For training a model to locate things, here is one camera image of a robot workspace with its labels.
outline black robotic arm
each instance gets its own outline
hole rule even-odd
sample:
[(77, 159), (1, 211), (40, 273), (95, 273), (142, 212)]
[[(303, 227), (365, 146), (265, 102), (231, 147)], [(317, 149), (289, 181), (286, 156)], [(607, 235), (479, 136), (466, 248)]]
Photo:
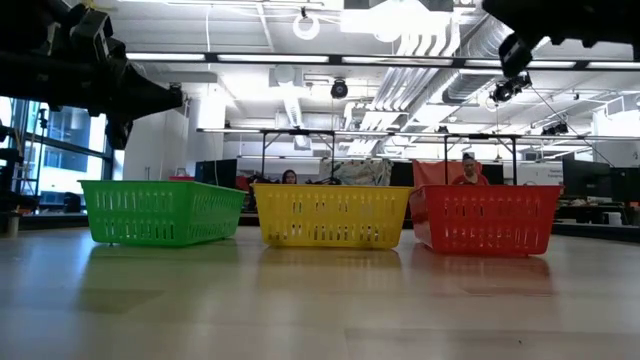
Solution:
[(124, 149), (134, 120), (182, 106), (179, 88), (165, 89), (136, 72), (106, 13), (62, 0), (5, 3), (0, 95), (106, 114), (114, 149)]

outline banner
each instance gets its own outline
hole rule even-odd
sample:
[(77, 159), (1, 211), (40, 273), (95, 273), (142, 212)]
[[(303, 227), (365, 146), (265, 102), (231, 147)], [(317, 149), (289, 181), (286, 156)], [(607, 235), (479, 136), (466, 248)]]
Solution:
[[(334, 177), (340, 179), (343, 185), (361, 186), (389, 186), (391, 183), (391, 167), (389, 160), (351, 160), (336, 161), (334, 163)], [(331, 160), (320, 163), (318, 180), (331, 176)]]

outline white wall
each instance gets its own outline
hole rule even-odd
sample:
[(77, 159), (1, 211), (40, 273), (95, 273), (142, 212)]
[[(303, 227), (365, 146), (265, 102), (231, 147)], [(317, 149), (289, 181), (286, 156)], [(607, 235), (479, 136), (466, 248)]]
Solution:
[[(638, 111), (627, 111), (605, 116), (604, 110), (593, 113), (593, 131), (598, 136), (640, 136)], [(593, 159), (597, 162), (611, 163), (616, 167), (640, 166), (640, 143), (597, 142), (594, 143)]]
[(124, 156), (123, 180), (167, 180), (186, 166), (188, 121), (176, 110), (134, 122)]
[(195, 175), (195, 165), (198, 161), (220, 160), (223, 158), (223, 134), (215, 133), (199, 133), (196, 129), (200, 126), (201, 117), (206, 117), (207, 114), (201, 114), (201, 112), (207, 112), (206, 107), (203, 109), (200, 106), (201, 100), (191, 100), (189, 105), (189, 121), (188, 130), (186, 135), (187, 152), (186, 152), (186, 168), (187, 172), (191, 175)]

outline whiteboard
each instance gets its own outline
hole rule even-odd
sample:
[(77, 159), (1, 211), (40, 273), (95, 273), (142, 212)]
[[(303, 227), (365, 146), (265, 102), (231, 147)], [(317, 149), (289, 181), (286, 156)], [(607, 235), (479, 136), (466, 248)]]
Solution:
[(562, 185), (562, 164), (522, 164), (518, 166), (520, 185)]

